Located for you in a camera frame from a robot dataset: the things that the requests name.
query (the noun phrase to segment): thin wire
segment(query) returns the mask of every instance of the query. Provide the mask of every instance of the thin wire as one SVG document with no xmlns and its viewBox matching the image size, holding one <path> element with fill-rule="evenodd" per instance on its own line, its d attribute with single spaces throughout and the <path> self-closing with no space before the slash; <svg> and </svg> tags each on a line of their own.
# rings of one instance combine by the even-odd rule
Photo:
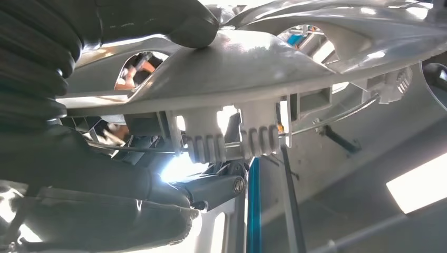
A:
<svg viewBox="0 0 447 253">
<path fill-rule="evenodd" d="M 130 145 L 132 145 L 132 141 L 133 141 L 133 135 L 130 136 L 129 143 L 127 145 L 128 147 L 130 147 Z"/>
<path fill-rule="evenodd" d="M 355 106 L 343 113 L 340 113 L 334 117 L 331 117 L 327 120 L 323 120 L 321 122 L 318 122 L 314 125 L 311 125 L 307 128 L 303 128 L 303 129 L 299 129 L 297 131 L 292 132 L 292 135 L 296 135 L 296 134 L 300 134 L 300 133 L 304 133 L 316 128 L 320 128 L 323 127 L 325 125 L 329 125 L 331 123 L 340 121 L 342 119 L 345 119 L 363 109 L 365 109 L 366 107 L 370 106 L 372 103 L 374 103 L 375 101 L 377 101 L 377 99 L 380 97 L 379 94 L 375 94 L 374 96 L 372 96 L 370 99 L 368 99 L 367 101 L 359 104 L 358 106 Z M 281 138 L 283 138 L 286 134 L 282 133 L 279 136 Z M 102 143 L 96 143 L 93 141 L 87 141 L 87 143 L 95 148 L 99 148 L 99 149 L 108 149 L 108 150 L 119 150 L 119 151 L 129 151 L 129 152 L 142 152 L 142 153 L 146 153 L 146 152 L 157 152 L 157 153 L 168 153 L 168 154 L 174 154 L 175 152 L 172 150 L 164 150 L 164 149 L 160 149 L 160 148 L 134 148 L 134 147 L 120 147 L 120 146 L 114 146 L 114 145 L 107 145 L 107 144 L 102 144 Z M 227 143 L 225 144 L 226 148 L 237 148 L 240 147 L 240 143 L 239 142 L 232 142 L 232 143 Z"/>
<path fill-rule="evenodd" d="M 345 119 L 345 118 L 347 118 L 347 117 L 349 117 L 349 116 L 351 116 L 351 115 L 353 115 L 353 114 L 355 114 L 355 113 L 365 109 L 366 107 L 370 106 L 372 103 L 377 101 L 377 99 L 379 97 L 380 97 L 379 94 L 375 94 L 370 99 L 368 99 L 364 103 L 359 104 L 356 107 L 353 107 L 353 108 L 351 108 L 351 109 L 349 109 L 349 110 L 347 110 L 347 111 L 345 111 L 343 113 L 340 113 L 340 114 L 338 114 L 338 115 L 336 115 L 334 117 L 331 117 L 331 118 L 329 118 L 327 120 L 323 120 L 321 122 L 318 122 L 318 123 L 316 123 L 316 124 L 314 124 L 312 126 L 309 126 L 307 128 L 303 128 L 303 129 L 294 131 L 294 132 L 292 132 L 292 135 L 296 135 L 296 134 L 299 134 L 299 133 L 307 132 L 307 131 L 310 131 L 310 130 L 313 130 L 313 129 L 316 129 L 316 128 L 320 128 L 320 127 L 323 127 L 325 125 L 329 125 L 331 123 L 340 121 L 342 119 Z"/>
<path fill-rule="evenodd" d="M 91 147 L 95 147 L 98 149 L 108 149 L 108 150 L 119 150 L 119 151 L 129 151 L 129 152 L 157 152 L 157 153 L 166 153 L 166 154 L 174 154 L 174 151 L 171 150 L 162 150 L 159 148 L 135 148 L 135 147 L 121 147 L 121 146 L 114 146 L 114 145 L 107 145 L 103 143 L 96 143 L 93 141 L 88 141 L 87 144 Z"/>
</svg>

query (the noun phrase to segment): screw head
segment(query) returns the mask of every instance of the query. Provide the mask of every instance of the screw head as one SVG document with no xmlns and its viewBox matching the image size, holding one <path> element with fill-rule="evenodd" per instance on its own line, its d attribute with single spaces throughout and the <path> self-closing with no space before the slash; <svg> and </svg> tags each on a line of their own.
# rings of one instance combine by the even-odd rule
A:
<svg viewBox="0 0 447 253">
<path fill-rule="evenodd" d="M 16 252 L 16 251 L 17 251 L 17 247 L 16 247 L 15 242 L 11 242 L 11 243 L 8 245 L 8 252 Z"/>
<path fill-rule="evenodd" d="M 235 180 L 235 192 L 242 192 L 245 189 L 245 182 L 242 178 Z"/>
</svg>

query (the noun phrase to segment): bright light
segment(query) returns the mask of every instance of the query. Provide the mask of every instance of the bright light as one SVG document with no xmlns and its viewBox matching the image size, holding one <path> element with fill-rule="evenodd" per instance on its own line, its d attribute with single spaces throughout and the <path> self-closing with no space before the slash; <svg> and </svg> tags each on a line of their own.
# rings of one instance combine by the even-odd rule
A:
<svg viewBox="0 0 447 253">
<path fill-rule="evenodd" d="M 111 46 L 128 45 L 128 44 L 132 44 L 132 43 L 142 42 L 142 41 L 148 40 L 150 38 L 164 38 L 164 36 L 160 35 L 160 34 L 154 34 L 154 35 L 149 35 L 149 36 L 141 37 L 141 38 L 132 38 L 130 40 L 111 42 L 111 43 L 103 44 L 102 48 L 111 47 Z"/>
<path fill-rule="evenodd" d="M 217 5 L 250 5 L 250 7 L 255 7 L 261 4 L 270 3 L 273 0 L 199 0 L 199 2 L 203 5 L 207 4 L 217 4 Z"/>
<path fill-rule="evenodd" d="M 247 226 L 247 218 L 248 218 L 248 198 L 245 198 L 245 206 L 244 206 L 244 223 Z"/>
<path fill-rule="evenodd" d="M 281 117 L 281 124 L 284 127 L 284 132 L 289 132 L 289 114 L 288 114 L 288 106 L 287 101 L 281 101 L 279 103 L 279 112 Z M 290 140 L 289 137 L 286 137 L 286 145 L 289 146 Z"/>
<path fill-rule="evenodd" d="M 427 17 L 429 10 L 426 8 L 410 7 L 406 9 L 407 12 L 413 14 L 417 18 L 423 20 Z"/>
<path fill-rule="evenodd" d="M 368 59 L 366 59 L 367 61 L 371 60 L 371 59 L 378 59 L 378 58 L 382 58 L 385 56 L 385 52 L 383 50 L 371 53 L 369 55 L 367 55 L 366 57 L 368 57 Z"/>
<path fill-rule="evenodd" d="M 161 179 L 164 182 L 177 182 L 190 175 L 205 171 L 208 164 L 192 163 L 188 153 L 182 153 L 178 157 L 173 157 L 161 172 Z"/>
<path fill-rule="evenodd" d="M 326 41 L 320 49 L 318 49 L 317 52 L 312 56 L 312 59 L 315 62 L 321 63 L 326 59 L 333 51 L 334 51 L 334 44 L 330 41 Z"/>
<path fill-rule="evenodd" d="M 432 9 L 433 4 L 432 3 L 418 3 L 419 5 L 424 6 L 425 8 Z"/>
<path fill-rule="evenodd" d="M 349 85 L 349 82 L 336 83 L 332 85 L 332 94 L 344 90 Z"/>
<path fill-rule="evenodd" d="M 441 74 L 439 74 L 439 78 L 441 78 L 444 81 L 447 81 L 447 73 L 445 70 L 441 70 Z"/>
<path fill-rule="evenodd" d="M 404 213 L 447 197 L 447 154 L 388 182 L 391 195 Z"/>
<path fill-rule="evenodd" d="M 377 13 L 376 10 L 367 7 L 360 8 L 360 11 L 370 15 L 375 15 Z"/>
<path fill-rule="evenodd" d="M 162 61 L 166 61 L 166 59 L 168 58 L 168 56 L 163 53 L 152 52 L 152 54 L 153 54 L 153 56 L 157 57 L 158 59 L 160 59 Z"/>
<path fill-rule="evenodd" d="M 217 125 L 219 126 L 223 135 L 227 132 L 230 117 L 237 112 L 237 109 L 233 105 L 224 106 L 222 111 L 217 112 Z"/>
<path fill-rule="evenodd" d="M 11 206 L 9 205 L 9 201 L 16 197 L 15 192 L 15 189 L 10 189 L 9 191 L 0 194 L 0 197 L 3 198 L 3 200 L 0 201 L 0 217 L 8 223 L 11 223 L 15 217 L 15 212 L 12 211 Z M 21 234 L 19 239 L 23 238 L 28 242 L 42 241 L 41 238 L 25 224 L 22 224 L 19 227 L 19 231 Z"/>
<path fill-rule="evenodd" d="M 214 220 L 210 253 L 221 253 L 224 245 L 225 213 L 221 212 Z"/>
<path fill-rule="evenodd" d="M 184 118 L 183 116 L 177 116 L 176 117 L 176 121 L 177 121 L 177 127 L 180 131 L 186 131 L 186 124 L 184 123 Z"/>
</svg>

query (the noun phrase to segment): hole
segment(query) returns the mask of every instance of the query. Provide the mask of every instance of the hole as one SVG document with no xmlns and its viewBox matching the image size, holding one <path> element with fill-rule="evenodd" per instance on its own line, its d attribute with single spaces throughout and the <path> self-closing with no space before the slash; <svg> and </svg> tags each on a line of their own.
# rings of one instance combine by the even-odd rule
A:
<svg viewBox="0 0 447 253">
<path fill-rule="evenodd" d="M 176 121 L 177 121 L 177 128 L 180 131 L 186 131 L 186 125 L 185 125 L 183 116 L 181 116 L 181 115 L 177 116 Z"/>
<path fill-rule="evenodd" d="M 364 11 L 371 12 L 371 9 L 366 8 Z M 308 55 L 317 63 L 325 65 L 338 60 L 334 44 L 316 26 L 307 24 L 298 25 L 284 31 L 278 37 Z M 334 84 L 332 93 L 334 94 L 344 90 L 348 84 L 346 82 Z"/>
<path fill-rule="evenodd" d="M 141 85 L 160 64 L 168 58 L 159 52 L 142 52 L 130 57 L 124 64 L 115 84 L 115 90 L 131 90 Z"/>
<path fill-rule="evenodd" d="M 219 126 L 223 135 L 227 133 L 227 127 L 230 121 L 230 117 L 237 112 L 238 110 L 233 105 L 224 106 L 222 108 L 222 111 L 217 112 L 217 125 Z"/>
</svg>

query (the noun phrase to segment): blue metal bar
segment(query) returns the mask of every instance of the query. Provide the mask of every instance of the blue metal bar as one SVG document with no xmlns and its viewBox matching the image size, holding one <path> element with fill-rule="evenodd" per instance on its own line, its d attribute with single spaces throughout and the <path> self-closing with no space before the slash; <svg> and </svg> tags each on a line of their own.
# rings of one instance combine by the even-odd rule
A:
<svg viewBox="0 0 447 253">
<path fill-rule="evenodd" d="M 261 192 L 259 158 L 248 171 L 247 253 L 261 253 Z"/>
</svg>

